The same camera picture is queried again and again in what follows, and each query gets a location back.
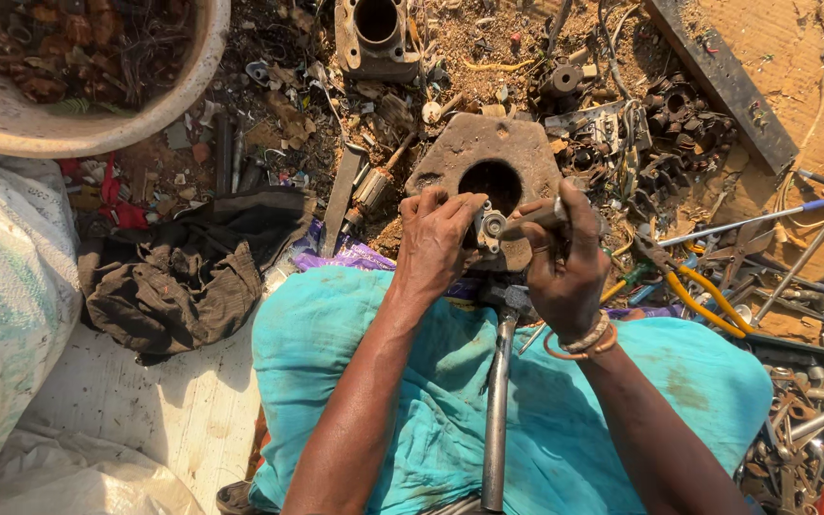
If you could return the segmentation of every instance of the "dirt ground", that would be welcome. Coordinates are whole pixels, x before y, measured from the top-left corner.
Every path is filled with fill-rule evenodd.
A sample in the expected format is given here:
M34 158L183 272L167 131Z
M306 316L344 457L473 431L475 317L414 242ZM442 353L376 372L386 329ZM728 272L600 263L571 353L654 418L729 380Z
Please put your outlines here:
M380 210L369 217L360 239L388 258L395 258L402 236L397 216L401 191L415 163L427 152L443 123L425 125L421 119L424 102L444 103L459 92L465 94L457 109L498 103L500 89L506 89L505 111L522 111L533 117L544 114L527 99L528 85L537 64L530 63L515 72L474 70L474 65L519 64L535 60L543 54L547 26L558 10L557 1L516 3L502 0L492 9L477 0L442 0L411 4L417 21L418 39L422 49L429 49L425 63L436 64L443 73L429 74L428 79L413 84L359 83L345 80L335 56L332 3L322 3L319 12L313 5L297 2L244 2L235 0L231 31L222 65L216 80L206 91L211 102L230 107L232 113L245 120L246 152L263 158L268 175L263 181L290 181L298 186L307 181L320 198L318 217L322 218L340 160L340 122L333 115L322 90L310 85L312 76L307 68L319 61L326 67L332 85L330 95L342 118L349 140L368 147L372 166L383 165L406 130L415 130L423 137L409 147L392 170L395 176ZM614 31L618 21L634 4L615 6L607 27ZM570 16L560 31L556 51L560 55L578 50L585 43L591 50L590 62L598 64L600 73L606 69L599 60L600 46L592 35L598 27L598 4L574 0ZM732 47L755 85L762 91L791 134L799 143L806 134L818 107L818 82L822 74L820 53L824 50L824 4L795 0L778 5L772 0L699 0L686 14L693 19L696 30L716 29ZM512 36L519 38L514 44ZM645 13L643 6L625 18L617 40L617 57L624 83L632 95L643 97L647 88L665 74L682 70L680 60ZM261 86L245 75L245 65L263 60L284 71L284 83L277 90L288 100L287 113L270 97L268 85ZM594 91L615 90L612 79L606 84L594 84ZM403 108L399 114L384 112L384 98L395 95ZM605 102L595 94L585 94L578 107L596 101ZM375 108L370 113L371 104ZM205 104L195 103L189 110L198 119ZM189 133L196 142L201 128ZM211 196L214 185L214 144L207 160L197 163L190 148L169 150L166 136L155 134L148 140L117 151L118 162L126 173L141 168L161 173L163 191L176 194L186 186L174 185L172 178L180 169L188 169L196 200ZM162 168L156 170L160 161ZM824 174L824 118L818 125L800 163L808 170ZM738 180L728 181L728 177ZM676 210L676 220L666 236L688 232L694 221L701 220L716 206L718 195L728 193L716 210L712 222L726 223L772 211L781 177L760 170L740 146L734 146L721 170L710 173L696 183L688 198ZM803 183L795 180L787 205L804 202L800 192ZM817 189L816 194L824 196ZM185 208L180 201L176 208ZM603 240L611 250L622 249L630 241L633 225L614 209L601 210L608 217L612 234ZM803 216L801 223L821 221L824 213ZM800 229L785 222L791 235L809 240L817 228ZM776 240L769 251L791 265L800 250ZM609 284L633 265L631 253L614 259ZM801 273L812 279L824 279L824 243ZM615 297L611 305L624 305L624 296ZM762 321L768 334L816 342L821 324L794 311L775 310Z

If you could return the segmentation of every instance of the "pliers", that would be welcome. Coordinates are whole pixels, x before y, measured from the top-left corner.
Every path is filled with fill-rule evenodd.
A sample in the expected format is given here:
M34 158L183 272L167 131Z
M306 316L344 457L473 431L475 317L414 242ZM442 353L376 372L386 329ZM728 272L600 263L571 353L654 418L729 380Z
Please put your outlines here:
M650 259L651 262L654 263L654 266L663 273L663 277L667 280L670 289L673 290L691 310L703 316L708 322L717 325L720 329L737 338L743 338L746 334L754 331L748 323L742 320L742 317L740 317L736 310L733 309L733 306L727 302L727 299L723 297L723 294L716 286L693 269L676 263L670 254L663 250L656 241L645 235L635 234L635 247L641 254ZM682 286L677 272L695 281L701 285L706 292L710 293L711 297L717 302L717 305L727 313L727 316L730 317L736 325L721 320L716 314L704 309L701 304L695 302L692 296L689 295L689 292Z

